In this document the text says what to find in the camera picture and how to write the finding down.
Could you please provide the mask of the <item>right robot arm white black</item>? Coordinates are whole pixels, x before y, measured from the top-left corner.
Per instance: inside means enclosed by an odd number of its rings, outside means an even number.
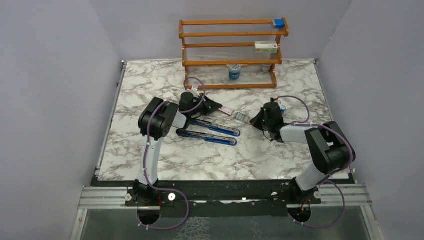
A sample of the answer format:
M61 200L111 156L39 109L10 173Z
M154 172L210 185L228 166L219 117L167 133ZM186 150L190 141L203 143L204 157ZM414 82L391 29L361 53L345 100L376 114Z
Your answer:
M296 204L302 203L317 186L348 168L356 159L352 145L334 121L324 124L285 123L280 106L268 102L250 124L267 132L272 141L308 146L312 163L290 181L287 191L289 199Z

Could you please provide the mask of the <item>blue stapler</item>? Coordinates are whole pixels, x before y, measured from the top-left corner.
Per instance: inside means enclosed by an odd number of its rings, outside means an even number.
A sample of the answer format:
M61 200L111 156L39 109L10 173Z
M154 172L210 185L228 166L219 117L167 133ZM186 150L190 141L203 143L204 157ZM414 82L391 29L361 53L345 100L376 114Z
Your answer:
M236 128L231 128L201 119L192 119L190 126L198 126L207 129L208 132L199 132L180 128L176 130L176 134L180 137L200 139L205 142L236 146L238 141L236 137L241 136L241 131Z

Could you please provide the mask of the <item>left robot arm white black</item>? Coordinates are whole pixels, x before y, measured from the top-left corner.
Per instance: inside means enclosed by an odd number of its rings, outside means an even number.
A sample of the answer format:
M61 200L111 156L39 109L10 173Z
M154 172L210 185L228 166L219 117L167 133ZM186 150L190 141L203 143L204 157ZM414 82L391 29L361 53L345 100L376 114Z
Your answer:
M179 104L153 97L140 115L137 125L142 135L142 163L139 174L133 183L133 194L144 205L152 205L157 200L158 162L162 143L172 127L186 130L193 116L201 113L205 94L194 96L184 92Z

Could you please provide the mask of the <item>grey staples tray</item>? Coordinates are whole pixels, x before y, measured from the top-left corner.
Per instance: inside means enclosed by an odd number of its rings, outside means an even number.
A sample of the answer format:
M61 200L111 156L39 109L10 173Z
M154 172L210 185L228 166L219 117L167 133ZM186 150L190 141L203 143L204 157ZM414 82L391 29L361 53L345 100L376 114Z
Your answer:
M248 115L243 114L241 112L236 112L234 118L243 123L248 123L250 120L250 117Z

